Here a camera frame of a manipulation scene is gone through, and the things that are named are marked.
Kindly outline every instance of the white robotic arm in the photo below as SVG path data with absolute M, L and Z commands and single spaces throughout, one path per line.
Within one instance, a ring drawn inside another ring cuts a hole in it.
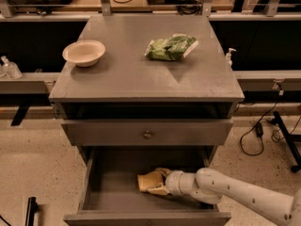
M 210 204 L 219 203 L 225 195 L 276 225 L 301 225 L 301 189 L 292 197 L 208 168 L 199 169 L 197 173 L 172 170 L 165 177 L 165 189 L 172 195 L 189 195 Z

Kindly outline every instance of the drawer knob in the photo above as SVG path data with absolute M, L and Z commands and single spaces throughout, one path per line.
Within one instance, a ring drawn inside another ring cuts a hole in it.
M 144 134 L 143 134 L 143 138 L 144 139 L 151 139 L 152 135 L 151 135 L 151 132 L 150 131 L 146 131 Z

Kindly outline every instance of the concrete floor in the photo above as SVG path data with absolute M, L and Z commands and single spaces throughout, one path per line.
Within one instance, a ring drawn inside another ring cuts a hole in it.
M 263 154 L 247 156 L 239 147 L 241 135 L 271 106 L 241 105 L 238 108 L 226 144 L 217 150 L 211 168 L 293 195 L 301 187 L 301 172 L 290 171 L 295 162 L 285 141 L 272 141 L 275 126 L 262 121 Z M 298 105 L 279 105 L 276 110 L 291 131 L 301 115 Z M 61 120 L 52 119 L 49 111 L 29 111 L 20 126 L 11 127 L 13 114 L 0 108 L 0 215 L 12 226 L 24 225 L 29 197 L 37 197 L 40 210 L 35 225 L 39 226 L 66 226 L 64 215 L 75 213 L 78 207 L 86 166 L 76 148 L 68 142 L 60 127 Z M 301 123 L 295 133 L 301 134 Z M 255 132 L 244 138 L 244 145 L 250 152 L 256 152 L 261 146 Z M 220 211 L 231 212 L 232 219 L 227 226 L 274 225 L 227 197 L 218 207 Z

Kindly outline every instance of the power adapter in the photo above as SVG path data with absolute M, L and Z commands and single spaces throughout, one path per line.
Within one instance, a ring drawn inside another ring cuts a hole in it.
M 262 135 L 263 135 L 262 124 L 260 122 L 257 122 L 255 128 L 256 128 L 257 137 L 262 137 Z

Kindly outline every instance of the white bowl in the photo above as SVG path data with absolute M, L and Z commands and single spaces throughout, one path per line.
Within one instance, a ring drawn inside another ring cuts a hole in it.
M 64 49 L 63 57 L 79 67 L 89 67 L 96 64 L 104 52 L 105 47 L 99 41 L 79 40 Z

